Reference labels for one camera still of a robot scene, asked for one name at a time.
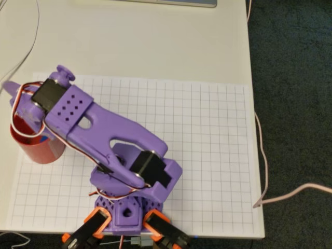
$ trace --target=laptop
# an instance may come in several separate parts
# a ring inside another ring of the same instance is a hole
[[[124,0],[124,1],[155,3],[155,4],[176,4],[176,5],[210,7],[210,8],[214,8],[217,6],[217,0]]]

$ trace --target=purple plastic part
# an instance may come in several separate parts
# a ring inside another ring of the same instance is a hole
[[[160,156],[167,152],[164,141],[146,130],[140,124],[112,113],[93,103],[85,112],[91,121],[91,127],[84,129],[75,126],[67,136],[67,140],[78,145],[99,162],[115,172],[115,177],[130,186],[142,188],[144,181],[134,173],[125,169],[111,150],[111,140],[117,139],[138,145],[144,150],[154,150]]]
[[[58,65],[57,72],[51,73],[49,78],[57,81],[65,88],[69,88],[71,86],[70,81],[75,80],[75,75],[68,68]]]
[[[81,117],[93,102],[93,98],[79,89],[70,86],[52,110],[47,114],[46,124],[64,139],[78,124]]]
[[[167,188],[156,182],[152,187],[133,192],[114,204],[102,197],[98,197],[95,203],[107,208],[112,214],[113,219],[105,231],[114,234],[139,234],[146,231],[142,226],[144,215],[153,208],[162,210],[162,202],[182,174],[181,167],[176,161],[163,158],[168,149],[164,141],[140,124],[103,109],[93,102],[92,97],[70,84],[70,81],[75,79],[72,72],[63,66],[58,66],[57,70],[50,78],[66,87],[67,91],[47,114],[45,122],[63,138],[113,171],[111,174],[104,174],[95,168],[90,179],[92,184],[110,196],[127,194],[130,191],[127,184],[136,188],[145,186],[143,179],[129,170],[141,150],[122,143],[111,148],[110,142],[114,139],[136,144],[143,150],[154,151],[166,164],[165,171],[171,177]],[[14,82],[4,85],[5,90],[13,96],[11,104],[18,87]],[[17,112],[33,130],[39,130],[44,112],[31,101],[30,95],[22,96]],[[84,129],[78,125],[83,117],[91,121],[90,128]],[[44,134],[53,138],[47,129]],[[117,155],[124,159],[123,165]]]
[[[113,147],[113,152],[125,161],[122,167],[129,170],[141,151],[133,145],[117,143]],[[161,203],[167,199],[182,175],[182,168],[172,159],[164,158],[163,162],[166,164],[165,171],[172,178],[167,188],[162,186],[159,182],[156,182],[152,187],[134,192],[131,196],[140,196]],[[103,189],[106,192],[113,192],[116,196],[125,195],[130,190],[127,186],[121,184],[120,181],[112,178],[108,174],[98,171],[97,168],[92,171],[90,182],[99,189]]]
[[[162,203],[153,202],[142,197],[127,197],[125,199],[115,201],[114,204],[112,204],[101,196],[97,198],[95,206],[101,206],[110,212],[112,221],[104,229],[104,232],[112,232],[114,235],[138,235],[141,232],[148,232],[148,230],[143,227],[142,221],[144,216],[152,209],[162,211],[163,207]],[[136,217],[135,219],[131,220],[130,217],[133,215],[131,209],[132,207],[135,209],[136,206],[141,210],[141,215],[138,216],[138,220]],[[132,212],[131,216],[127,217],[129,212],[124,212],[126,209],[129,209],[130,212]]]
[[[9,103],[12,106],[16,95],[17,90],[20,87],[20,84],[17,84],[13,81],[6,81],[4,82],[4,89],[12,96]],[[36,91],[37,87],[30,86],[27,88],[27,90],[30,91]],[[39,108],[37,105],[35,105],[31,101],[31,95],[28,94],[22,94],[20,102],[18,104],[16,113],[19,117],[21,117],[26,124],[35,132],[38,132],[40,130],[40,126],[42,125],[42,120],[45,116],[44,111]],[[50,139],[54,139],[54,135],[48,130],[45,129],[42,135],[47,136]]]

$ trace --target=mounting hole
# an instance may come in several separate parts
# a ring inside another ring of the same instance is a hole
[[[82,117],[81,120],[78,122],[78,126],[80,126],[83,129],[89,129],[91,128],[92,123],[86,117]]]
[[[124,217],[130,217],[133,213],[129,208],[126,208],[123,212]]]

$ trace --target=connector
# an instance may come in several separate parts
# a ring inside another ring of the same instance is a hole
[[[139,245],[140,247],[153,246],[153,240],[150,236],[131,237],[130,244]]]

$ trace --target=white grid paper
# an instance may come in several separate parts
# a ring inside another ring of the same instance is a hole
[[[45,80],[45,73],[34,75]],[[253,163],[249,87],[79,75],[75,84],[95,102],[139,122],[163,139],[183,175],[163,212],[192,236],[262,237]],[[20,152],[11,194],[10,230],[65,232],[93,210],[93,165],[66,149],[40,165]]]

